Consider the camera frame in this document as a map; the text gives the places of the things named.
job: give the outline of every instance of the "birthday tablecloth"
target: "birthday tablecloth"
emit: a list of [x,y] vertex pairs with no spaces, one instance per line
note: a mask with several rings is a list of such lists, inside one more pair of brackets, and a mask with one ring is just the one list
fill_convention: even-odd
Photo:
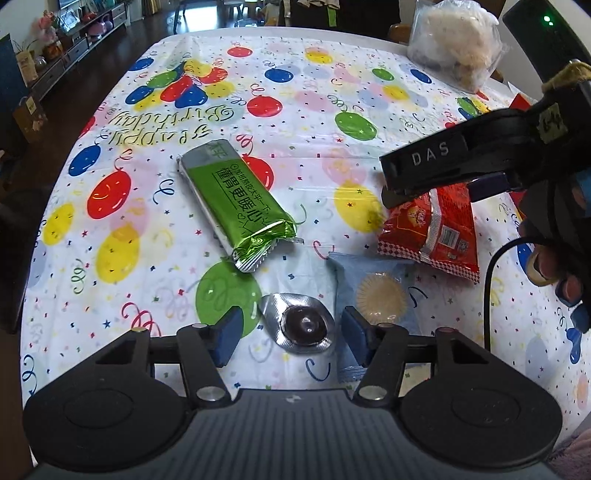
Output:
[[[38,233],[22,315],[23,402],[131,326],[172,335],[212,323],[234,304],[245,326],[220,374],[239,388],[336,387],[334,354],[297,356],[269,338],[265,294],[313,296],[334,313],[330,251],[375,255],[387,212],[378,157],[423,135],[509,105],[491,87],[448,87],[404,48],[354,35],[289,28],[176,35],[135,62],[82,131]],[[304,245],[282,243],[254,274],[238,274],[176,170],[189,149],[226,138],[280,205]],[[507,195],[473,205],[480,268],[516,238]],[[491,296],[492,350],[563,410],[563,437],[589,412],[589,337],[572,328],[551,287],[501,258]],[[417,265],[408,304],[424,335],[482,335],[482,283]],[[410,384],[428,375],[408,369]],[[183,392],[177,366],[156,377]]]

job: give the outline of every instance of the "picture frame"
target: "picture frame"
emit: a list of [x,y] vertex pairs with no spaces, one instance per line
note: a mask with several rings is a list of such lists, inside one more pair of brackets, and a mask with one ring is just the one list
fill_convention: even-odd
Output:
[[68,10],[61,16],[61,21],[64,24],[64,30],[66,31],[66,33],[68,33],[80,22],[80,19],[72,10]]

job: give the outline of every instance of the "silver foil wrapper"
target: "silver foil wrapper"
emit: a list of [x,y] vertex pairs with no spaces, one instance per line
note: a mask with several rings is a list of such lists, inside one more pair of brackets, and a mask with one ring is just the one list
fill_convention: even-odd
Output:
[[258,302],[270,337],[291,353],[326,352],[335,344],[335,320],[315,298],[273,293]]

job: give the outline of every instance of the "screw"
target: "screw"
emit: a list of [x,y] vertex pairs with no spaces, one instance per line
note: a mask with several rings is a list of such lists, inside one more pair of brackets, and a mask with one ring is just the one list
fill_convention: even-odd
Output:
[[388,390],[377,385],[367,385],[359,389],[359,396],[365,400],[378,401],[386,398]]
[[225,390],[220,387],[208,386],[197,390],[197,396],[204,401],[218,401],[226,395]]

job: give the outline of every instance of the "plastic bag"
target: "plastic bag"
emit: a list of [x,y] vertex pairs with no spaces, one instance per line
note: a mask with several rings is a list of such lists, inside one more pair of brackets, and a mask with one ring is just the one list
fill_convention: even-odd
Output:
[[418,0],[408,58],[440,80],[476,93],[507,47],[496,17],[473,0]]
[[378,253],[480,281],[472,205],[465,184],[433,189],[390,210]]
[[[408,290],[413,286],[412,262],[331,252],[329,264],[336,271],[335,320],[339,327],[343,309],[351,305],[372,325],[395,323],[411,335],[421,334]],[[340,331],[336,344],[339,382],[361,380],[366,368],[357,363]]]

